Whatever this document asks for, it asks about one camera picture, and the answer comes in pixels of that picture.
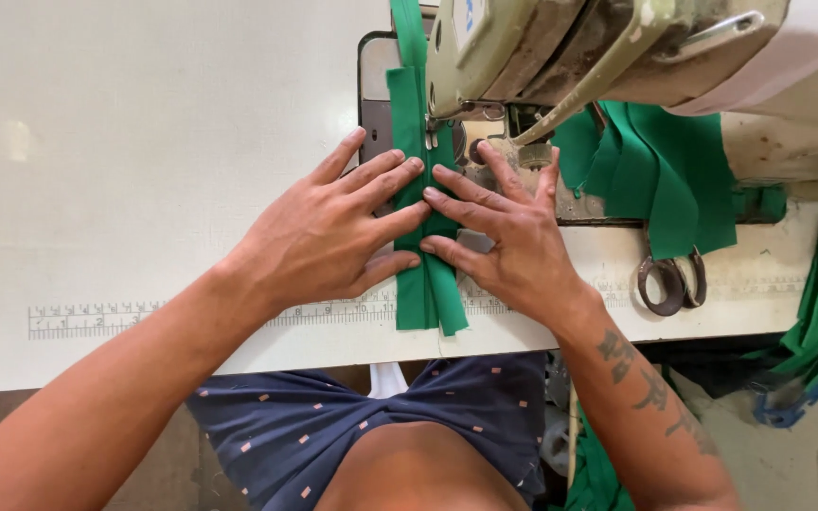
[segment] blue fabric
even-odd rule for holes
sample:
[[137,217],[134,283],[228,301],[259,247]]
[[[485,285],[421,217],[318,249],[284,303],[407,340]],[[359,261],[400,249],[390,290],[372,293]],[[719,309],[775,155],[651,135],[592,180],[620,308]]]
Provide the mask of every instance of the blue fabric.
[[349,448],[381,424],[462,435],[532,505],[544,491],[544,353],[434,360],[409,390],[372,399],[323,371],[211,377],[187,404],[229,479],[264,511],[311,510]]

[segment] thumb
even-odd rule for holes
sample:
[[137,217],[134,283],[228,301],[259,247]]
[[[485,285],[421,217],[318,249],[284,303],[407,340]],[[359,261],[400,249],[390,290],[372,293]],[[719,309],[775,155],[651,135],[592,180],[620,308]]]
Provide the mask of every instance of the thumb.
[[459,269],[462,273],[475,278],[482,273],[485,254],[480,254],[445,237],[427,237],[422,240],[420,249],[434,254],[446,263]]
[[408,250],[397,250],[392,254],[375,257],[365,264],[365,271],[350,288],[351,294],[359,296],[373,285],[382,283],[406,268],[415,268],[421,262],[422,259],[417,254]]

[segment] arm tattoo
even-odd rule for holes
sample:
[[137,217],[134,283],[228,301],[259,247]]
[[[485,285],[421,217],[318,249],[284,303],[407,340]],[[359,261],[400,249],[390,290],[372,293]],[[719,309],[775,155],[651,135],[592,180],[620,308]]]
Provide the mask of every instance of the arm tattoo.
[[696,417],[690,413],[690,410],[687,409],[684,403],[681,401],[677,401],[676,403],[677,413],[680,415],[680,418],[675,424],[672,424],[671,427],[665,430],[665,436],[671,436],[678,429],[683,429],[694,438],[696,446],[699,447],[699,454],[717,457],[718,447],[716,447],[715,443],[712,442],[711,436],[706,433],[705,429],[702,429],[699,421],[697,421]]
[[665,405],[668,404],[668,384],[665,383],[665,379],[654,369],[646,371],[640,367],[639,371],[645,383],[649,384],[649,392],[645,399],[633,405],[633,408],[642,410],[648,405],[655,405],[659,412],[664,411]]
[[605,340],[598,344],[596,349],[602,354],[605,362],[610,361],[612,358],[617,361],[611,369],[611,376],[614,384],[619,384],[623,377],[630,372],[630,366],[633,360],[636,359],[636,348],[632,346],[630,341],[621,339],[618,334],[606,330]]

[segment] hand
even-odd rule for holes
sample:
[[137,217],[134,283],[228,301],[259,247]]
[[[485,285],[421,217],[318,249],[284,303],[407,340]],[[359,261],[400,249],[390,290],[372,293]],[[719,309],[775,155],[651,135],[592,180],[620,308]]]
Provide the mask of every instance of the hand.
[[418,158],[394,149],[340,174],[365,131],[349,134],[307,177],[270,204],[222,263],[254,288],[256,299],[285,308],[354,298],[421,261],[408,251],[372,256],[419,227],[431,214],[424,201],[383,218],[372,211],[422,174]]
[[582,306],[583,298],[596,295],[576,274],[554,218],[558,150],[554,149],[551,167],[540,170],[535,196],[525,190],[491,144],[480,142],[478,152],[505,196],[435,166],[435,180],[468,202],[453,200],[430,186],[425,189],[425,201],[464,227],[484,233],[494,241],[494,247],[481,254],[449,238],[427,237],[421,249],[436,254],[511,308],[550,328],[559,313]]

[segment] industrial sewing machine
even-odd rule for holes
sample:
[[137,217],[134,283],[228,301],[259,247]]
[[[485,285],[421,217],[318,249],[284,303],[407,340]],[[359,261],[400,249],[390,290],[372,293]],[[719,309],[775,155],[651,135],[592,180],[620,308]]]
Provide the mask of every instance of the industrial sewing machine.
[[[597,99],[727,111],[724,151],[741,184],[818,180],[817,2],[443,0],[423,13],[428,127],[450,121],[457,163],[482,185],[494,182],[473,142],[500,139],[534,184],[552,129]],[[400,57],[387,33],[359,53],[367,159],[392,146],[384,71]],[[817,200],[818,184],[789,193]],[[560,223],[609,221],[588,195],[558,194],[556,213]]]

